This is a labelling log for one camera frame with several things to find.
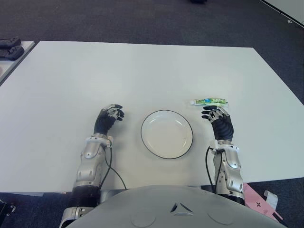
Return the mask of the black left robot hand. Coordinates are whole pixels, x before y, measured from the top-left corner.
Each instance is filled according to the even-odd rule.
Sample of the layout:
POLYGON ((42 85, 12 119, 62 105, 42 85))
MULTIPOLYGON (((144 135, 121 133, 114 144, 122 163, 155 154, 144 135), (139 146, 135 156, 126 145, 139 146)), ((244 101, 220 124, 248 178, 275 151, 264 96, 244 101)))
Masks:
POLYGON ((122 121, 124 112, 119 104, 111 104, 101 109, 94 125, 94 134, 107 135, 116 121, 122 121))

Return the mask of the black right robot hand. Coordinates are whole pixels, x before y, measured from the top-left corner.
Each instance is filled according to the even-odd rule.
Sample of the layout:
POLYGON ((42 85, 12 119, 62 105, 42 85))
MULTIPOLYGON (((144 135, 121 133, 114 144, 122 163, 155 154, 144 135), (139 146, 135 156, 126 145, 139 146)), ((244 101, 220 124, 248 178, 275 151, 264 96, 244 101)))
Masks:
POLYGON ((215 105, 205 106, 201 113, 202 118, 211 123, 216 140, 232 143, 234 128, 231 117, 224 108, 215 105))

